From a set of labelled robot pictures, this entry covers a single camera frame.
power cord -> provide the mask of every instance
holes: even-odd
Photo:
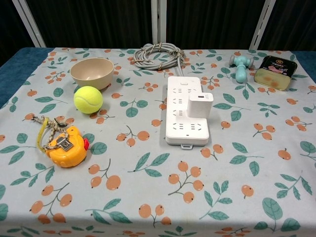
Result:
[[[157,64],[148,58],[149,55],[156,52],[166,52],[171,58],[166,62]],[[180,76],[184,76],[181,68],[181,65],[184,63],[184,58],[184,51],[171,43],[155,43],[154,45],[146,44],[134,53],[134,62],[136,67],[146,70],[159,71],[178,66]]]

power outlet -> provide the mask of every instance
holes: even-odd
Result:
[[[204,146],[209,138],[206,118],[188,116],[189,95],[192,92],[202,93],[199,78],[168,78],[166,142],[181,145],[183,149],[192,148],[192,145]]]

metal tin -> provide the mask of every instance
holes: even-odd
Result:
[[[257,83],[273,87],[277,90],[286,90],[297,64],[283,58],[266,56],[257,70],[254,80]]]

metal frame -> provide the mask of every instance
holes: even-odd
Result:
[[[258,20],[258,24],[256,30],[253,34],[252,41],[250,43],[249,49],[258,49],[260,44],[262,35],[266,29],[267,23],[269,21],[271,12],[275,5],[276,0],[266,0],[265,4],[263,5],[260,18]]]
[[[46,47],[25,0],[12,0],[35,47]],[[276,0],[266,0],[249,49],[258,49]],[[151,0],[153,43],[166,42],[167,0]]]
[[[36,25],[33,15],[25,0],[12,0],[16,10],[18,11],[21,20],[31,37],[35,47],[46,47],[45,42]]]

yellow tennis ball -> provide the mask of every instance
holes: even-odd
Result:
[[[98,89],[92,86],[84,86],[76,91],[74,103],[79,111],[84,114],[91,114],[101,108],[103,97]]]

